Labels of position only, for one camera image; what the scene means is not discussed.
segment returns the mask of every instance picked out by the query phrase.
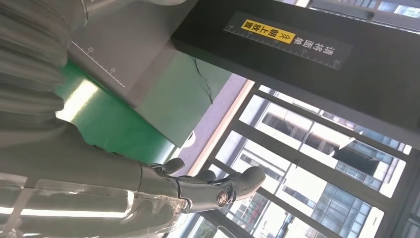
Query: green wall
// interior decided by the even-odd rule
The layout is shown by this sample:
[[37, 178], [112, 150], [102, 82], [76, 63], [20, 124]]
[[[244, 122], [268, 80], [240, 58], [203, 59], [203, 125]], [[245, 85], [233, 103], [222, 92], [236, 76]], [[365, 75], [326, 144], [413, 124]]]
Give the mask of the green wall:
[[[232, 73], [199, 59], [197, 67], [214, 100]], [[194, 58], [178, 53], [135, 110], [181, 147], [211, 105], [202, 76]]]
[[[70, 121], [79, 128], [86, 142], [146, 163], [166, 160], [174, 145], [125, 102], [104, 89], [73, 62], [69, 61], [63, 73], [67, 81], [56, 92], [68, 103], [65, 110], [78, 111]], [[79, 90], [83, 82], [90, 86], [90, 92], [92, 87], [95, 91], [87, 101], [83, 97], [89, 93], [80, 93]]]

